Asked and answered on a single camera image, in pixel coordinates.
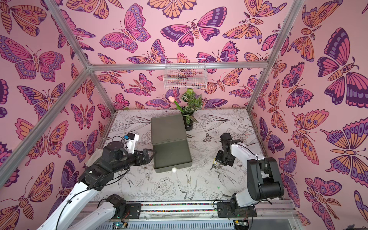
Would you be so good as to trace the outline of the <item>keys with yellow tag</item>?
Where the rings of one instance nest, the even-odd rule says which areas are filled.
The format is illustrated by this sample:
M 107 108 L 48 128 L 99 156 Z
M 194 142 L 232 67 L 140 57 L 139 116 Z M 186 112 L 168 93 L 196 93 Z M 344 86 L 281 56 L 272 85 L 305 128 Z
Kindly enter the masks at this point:
M 219 168 L 221 165 L 218 163 L 218 162 L 213 162 L 212 163 L 212 166 L 211 166 L 211 168 L 210 168 L 210 171 L 211 170 L 215 170 L 215 169 L 217 169 L 217 168 Z

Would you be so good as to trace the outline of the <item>green top drawer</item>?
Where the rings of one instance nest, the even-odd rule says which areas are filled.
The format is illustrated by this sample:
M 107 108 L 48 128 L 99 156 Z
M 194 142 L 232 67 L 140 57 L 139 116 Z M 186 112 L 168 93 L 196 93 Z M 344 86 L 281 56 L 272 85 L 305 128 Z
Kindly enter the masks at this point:
M 156 173 L 172 171 L 173 168 L 183 169 L 193 165 L 187 141 L 177 141 L 154 145 L 154 169 Z

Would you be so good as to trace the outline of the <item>green three-drawer cabinet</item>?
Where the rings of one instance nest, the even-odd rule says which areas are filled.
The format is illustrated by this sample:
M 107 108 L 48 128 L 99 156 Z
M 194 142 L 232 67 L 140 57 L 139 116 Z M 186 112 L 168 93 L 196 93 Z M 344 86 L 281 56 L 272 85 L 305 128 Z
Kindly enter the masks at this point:
M 153 145 L 187 140 L 184 120 L 181 115 L 153 117 L 150 124 Z

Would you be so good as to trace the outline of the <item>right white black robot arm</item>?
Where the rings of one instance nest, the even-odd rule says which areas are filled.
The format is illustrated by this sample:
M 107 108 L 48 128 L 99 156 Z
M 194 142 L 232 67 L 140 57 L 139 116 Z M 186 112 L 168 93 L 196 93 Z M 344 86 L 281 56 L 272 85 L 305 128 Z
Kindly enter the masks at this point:
M 275 158 L 257 154 L 241 140 L 234 140 L 230 133 L 220 135 L 222 149 L 218 151 L 215 162 L 234 165 L 239 160 L 246 169 L 247 188 L 232 195 L 230 204 L 233 209 L 248 208 L 260 201 L 270 201 L 284 196 L 281 173 Z

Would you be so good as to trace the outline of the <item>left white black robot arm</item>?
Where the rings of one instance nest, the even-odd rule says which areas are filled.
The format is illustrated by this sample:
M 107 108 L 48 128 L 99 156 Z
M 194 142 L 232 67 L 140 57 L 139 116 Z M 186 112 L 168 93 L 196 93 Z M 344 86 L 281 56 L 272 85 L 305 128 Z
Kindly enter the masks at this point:
M 41 224 L 41 230 L 94 230 L 112 218 L 124 219 L 130 212 L 124 198 L 109 195 L 94 212 L 72 224 L 84 207 L 105 187 L 117 183 L 119 171 L 128 173 L 133 166 L 149 164 L 156 151 L 135 150 L 134 140 L 112 141 L 102 149 L 102 155 L 79 177 L 77 184 L 59 207 Z

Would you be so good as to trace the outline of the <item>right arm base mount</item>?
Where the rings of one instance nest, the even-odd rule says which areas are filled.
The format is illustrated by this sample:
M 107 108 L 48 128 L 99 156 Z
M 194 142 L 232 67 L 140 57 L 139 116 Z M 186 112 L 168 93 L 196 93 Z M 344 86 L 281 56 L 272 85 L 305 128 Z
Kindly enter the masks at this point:
M 252 207 L 239 207 L 235 203 L 217 201 L 213 204 L 219 218 L 255 218 L 256 210 Z

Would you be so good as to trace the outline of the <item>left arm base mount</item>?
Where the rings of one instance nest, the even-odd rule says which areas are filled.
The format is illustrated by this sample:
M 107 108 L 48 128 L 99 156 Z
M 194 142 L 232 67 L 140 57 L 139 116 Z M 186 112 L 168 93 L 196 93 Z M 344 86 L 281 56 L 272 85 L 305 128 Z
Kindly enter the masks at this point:
M 68 230 L 95 230 L 101 224 L 111 220 L 139 219 L 141 203 L 128 203 L 117 194 L 110 195 L 98 208 L 76 224 L 68 227 Z

